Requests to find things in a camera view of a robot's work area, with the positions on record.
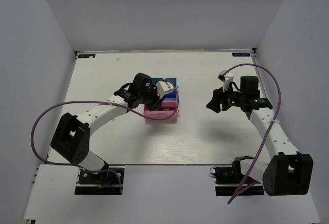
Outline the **green gel pen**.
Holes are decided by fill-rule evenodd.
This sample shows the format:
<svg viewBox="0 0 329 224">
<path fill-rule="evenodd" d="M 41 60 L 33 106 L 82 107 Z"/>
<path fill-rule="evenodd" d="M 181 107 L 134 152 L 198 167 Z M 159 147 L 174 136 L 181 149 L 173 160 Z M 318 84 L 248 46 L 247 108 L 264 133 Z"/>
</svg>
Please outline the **green gel pen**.
<svg viewBox="0 0 329 224">
<path fill-rule="evenodd" d="M 159 108 L 160 111 L 174 111 L 176 107 L 161 107 Z"/>
</svg>

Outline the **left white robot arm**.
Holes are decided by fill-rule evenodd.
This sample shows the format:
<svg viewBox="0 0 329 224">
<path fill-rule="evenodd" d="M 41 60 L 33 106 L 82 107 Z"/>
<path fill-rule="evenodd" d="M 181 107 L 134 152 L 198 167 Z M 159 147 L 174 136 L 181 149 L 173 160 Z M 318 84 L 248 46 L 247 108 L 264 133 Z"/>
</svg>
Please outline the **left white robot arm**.
<svg viewBox="0 0 329 224">
<path fill-rule="evenodd" d="M 97 182 L 104 182 L 108 178 L 108 164 L 89 149 L 91 135 L 140 104 L 149 109 L 158 108 L 165 95 L 172 90 L 169 82 L 159 81 L 155 84 L 150 76 L 138 73 L 132 83 L 120 87 L 104 104 L 78 115 L 64 114 L 50 146 L 69 163 L 90 170 Z"/>
</svg>

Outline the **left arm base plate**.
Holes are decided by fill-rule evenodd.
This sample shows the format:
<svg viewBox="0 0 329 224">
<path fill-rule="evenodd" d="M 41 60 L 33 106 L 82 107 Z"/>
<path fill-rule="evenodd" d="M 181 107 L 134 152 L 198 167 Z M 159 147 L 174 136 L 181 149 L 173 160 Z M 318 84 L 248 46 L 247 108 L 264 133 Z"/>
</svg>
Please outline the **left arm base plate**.
<svg viewBox="0 0 329 224">
<path fill-rule="evenodd" d="M 115 172 L 92 174 L 79 170 L 75 195 L 121 195 L 125 167 L 112 167 Z"/>
</svg>

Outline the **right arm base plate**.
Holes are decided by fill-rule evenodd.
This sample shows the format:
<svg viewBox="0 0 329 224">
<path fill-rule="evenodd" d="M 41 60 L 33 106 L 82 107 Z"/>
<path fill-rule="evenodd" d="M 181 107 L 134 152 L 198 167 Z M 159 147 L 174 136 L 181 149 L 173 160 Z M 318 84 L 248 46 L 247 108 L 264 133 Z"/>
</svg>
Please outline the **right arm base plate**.
<svg viewBox="0 0 329 224">
<path fill-rule="evenodd" d="M 216 196 L 232 196 L 236 187 L 239 186 L 244 175 L 241 173 L 240 162 L 244 160 L 253 161 L 253 157 L 244 156 L 236 157 L 231 165 L 213 166 L 209 173 L 215 179 L 215 193 Z M 240 194 L 240 196 L 262 196 L 264 195 L 264 188 L 261 183 L 250 176 L 247 177 L 241 190 L 254 184 L 252 187 Z"/>
</svg>

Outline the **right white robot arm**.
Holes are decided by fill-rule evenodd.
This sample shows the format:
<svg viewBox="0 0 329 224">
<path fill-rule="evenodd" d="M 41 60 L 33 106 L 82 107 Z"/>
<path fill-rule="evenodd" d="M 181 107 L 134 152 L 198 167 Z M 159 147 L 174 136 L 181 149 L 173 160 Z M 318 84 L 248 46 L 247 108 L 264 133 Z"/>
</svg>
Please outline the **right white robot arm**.
<svg viewBox="0 0 329 224">
<path fill-rule="evenodd" d="M 219 113 L 231 107 L 239 107 L 248 120 L 255 126 L 270 156 L 270 162 L 253 162 L 253 156 L 236 157 L 230 167 L 215 166 L 210 174 L 217 184 L 253 184 L 263 185 L 269 196 L 305 195 L 308 193 L 313 159 L 309 154 L 301 153 L 288 139 L 267 98 L 260 96 L 259 80 L 255 76 L 242 76 L 240 86 L 233 75 L 218 77 L 223 86 L 213 91 L 207 108 Z"/>
</svg>

